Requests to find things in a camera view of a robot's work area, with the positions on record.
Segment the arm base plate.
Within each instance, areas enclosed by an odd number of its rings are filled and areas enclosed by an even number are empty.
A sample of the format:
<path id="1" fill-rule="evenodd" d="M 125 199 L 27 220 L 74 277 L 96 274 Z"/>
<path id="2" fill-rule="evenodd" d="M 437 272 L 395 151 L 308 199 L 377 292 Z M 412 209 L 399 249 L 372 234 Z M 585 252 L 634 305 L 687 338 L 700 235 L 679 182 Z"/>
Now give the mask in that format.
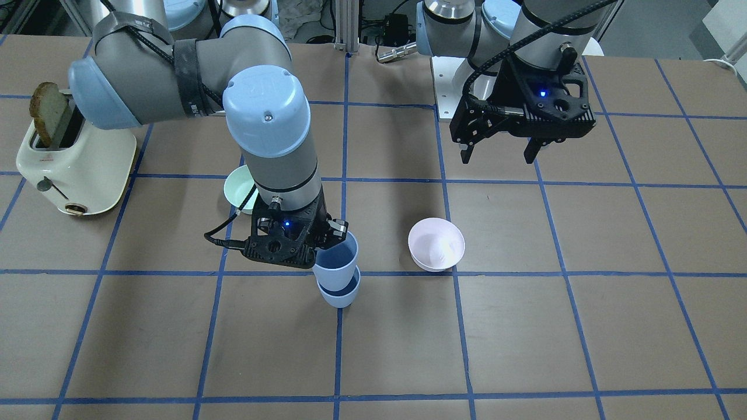
<path id="1" fill-rule="evenodd" d="M 433 87 L 438 119 L 450 122 L 462 97 L 463 85 L 474 69 L 466 58 L 432 57 Z"/>

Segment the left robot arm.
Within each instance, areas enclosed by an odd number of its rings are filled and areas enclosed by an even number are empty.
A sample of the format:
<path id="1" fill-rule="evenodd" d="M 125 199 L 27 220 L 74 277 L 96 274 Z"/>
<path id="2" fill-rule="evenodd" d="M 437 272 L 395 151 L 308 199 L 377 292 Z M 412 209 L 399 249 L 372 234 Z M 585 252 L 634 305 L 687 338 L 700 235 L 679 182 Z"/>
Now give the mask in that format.
<path id="1" fill-rule="evenodd" d="M 608 1 L 424 1 L 416 7 L 421 55 L 459 59 L 452 141 L 467 164 L 499 132 L 526 138 L 532 164 L 553 143 L 595 126 L 578 62 Z"/>

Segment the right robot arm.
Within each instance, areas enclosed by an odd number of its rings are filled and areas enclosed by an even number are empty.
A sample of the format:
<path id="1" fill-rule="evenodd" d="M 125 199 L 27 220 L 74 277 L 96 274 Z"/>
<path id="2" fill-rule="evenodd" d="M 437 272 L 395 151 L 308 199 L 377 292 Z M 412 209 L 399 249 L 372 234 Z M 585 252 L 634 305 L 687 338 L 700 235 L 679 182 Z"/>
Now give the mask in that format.
<path id="1" fill-rule="evenodd" d="M 260 15 L 228 21 L 215 39 L 174 40 L 160 22 L 104 1 L 94 55 L 68 72 L 73 99 L 101 130 L 120 130 L 222 111 L 253 178 L 250 236 L 216 246 L 269 265 L 310 269 L 342 244 L 348 223 L 326 208 L 310 104 L 278 27 Z"/>

